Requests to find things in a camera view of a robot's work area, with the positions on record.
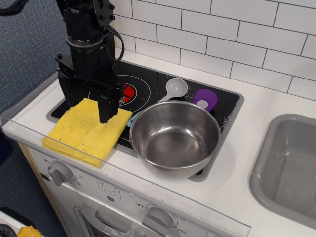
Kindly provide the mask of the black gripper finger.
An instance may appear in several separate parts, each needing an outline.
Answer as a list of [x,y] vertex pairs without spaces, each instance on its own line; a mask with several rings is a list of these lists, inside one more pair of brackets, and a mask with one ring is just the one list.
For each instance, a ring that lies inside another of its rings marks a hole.
[[76,74],[58,72],[58,79],[66,102],[71,107],[87,98],[88,93],[95,89],[95,85],[91,81]]
[[100,123],[107,123],[118,113],[121,98],[100,95],[98,98],[98,111]]

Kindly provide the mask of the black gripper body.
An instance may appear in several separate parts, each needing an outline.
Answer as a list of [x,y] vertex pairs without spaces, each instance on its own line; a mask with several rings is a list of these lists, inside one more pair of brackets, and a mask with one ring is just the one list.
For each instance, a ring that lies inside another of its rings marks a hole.
[[108,98],[116,97],[123,99],[123,86],[114,74],[115,42],[104,40],[94,48],[71,47],[71,54],[55,55],[59,64],[58,72],[76,74],[91,81],[95,85],[93,92],[97,97],[100,95]]

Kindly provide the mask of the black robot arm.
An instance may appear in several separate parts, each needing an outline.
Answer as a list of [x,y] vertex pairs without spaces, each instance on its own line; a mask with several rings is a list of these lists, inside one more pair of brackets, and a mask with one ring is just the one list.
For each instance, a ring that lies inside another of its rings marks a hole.
[[59,0],[70,54],[57,54],[58,78],[72,107],[92,94],[99,120],[107,123],[123,103],[123,84],[113,71],[117,31],[110,25],[114,6],[108,0]]

